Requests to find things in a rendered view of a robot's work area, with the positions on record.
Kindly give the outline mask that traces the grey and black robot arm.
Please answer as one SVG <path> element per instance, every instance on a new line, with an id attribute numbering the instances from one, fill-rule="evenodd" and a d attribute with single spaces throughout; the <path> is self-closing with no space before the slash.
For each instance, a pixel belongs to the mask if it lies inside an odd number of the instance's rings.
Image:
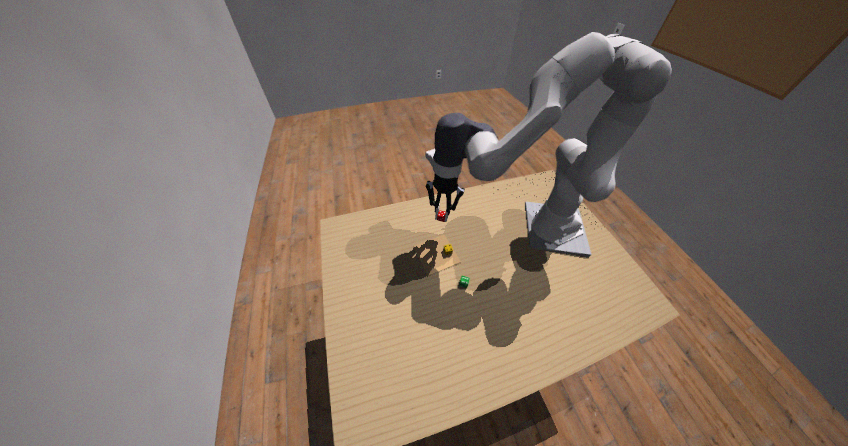
<path id="1" fill-rule="evenodd" d="M 438 121 L 435 149 L 425 156 L 441 178 L 458 178 L 467 158 L 475 179 L 494 181 L 599 78 L 614 92 L 588 128 L 587 145 L 568 139 L 558 146 L 552 193 L 532 220 L 537 236 L 559 246 L 583 235 L 576 212 L 583 198 L 598 202 L 614 191 L 621 151 L 649 113 L 656 95 L 664 90 L 671 71 L 662 54 L 638 40 L 591 32 L 537 71 L 529 88 L 526 116 L 499 142 L 490 125 L 474 122 L 462 113 L 449 113 Z"/>

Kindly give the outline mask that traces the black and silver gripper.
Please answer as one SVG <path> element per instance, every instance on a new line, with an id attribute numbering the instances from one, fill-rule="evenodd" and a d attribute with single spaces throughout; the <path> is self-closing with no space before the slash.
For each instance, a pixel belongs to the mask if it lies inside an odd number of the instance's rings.
<path id="1" fill-rule="evenodd" d="M 441 178 L 436 174 L 434 175 L 433 182 L 427 181 L 427 184 L 426 184 L 425 187 L 428 190 L 430 205 L 435 206 L 435 220 L 437 220 L 437 215 L 438 215 L 438 212 L 439 212 L 441 194 L 446 194 L 445 222 L 447 222 L 448 215 L 450 214 L 450 210 L 455 210 L 455 208 L 458 204 L 458 201 L 459 201 L 460 197 L 464 194 L 464 190 L 465 190 L 464 188 L 458 187 L 457 181 L 458 181 L 458 178 L 446 179 L 446 178 Z M 436 201 L 435 201 L 435 198 L 434 198 L 433 186 L 438 191 Z M 455 198 L 456 201 L 454 200 L 453 205 L 451 205 L 451 193 L 453 193 L 456 190 L 457 190 L 457 195 L 456 195 L 456 198 Z M 450 198 L 449 198 L 449 194 L 450 194 Z"/>

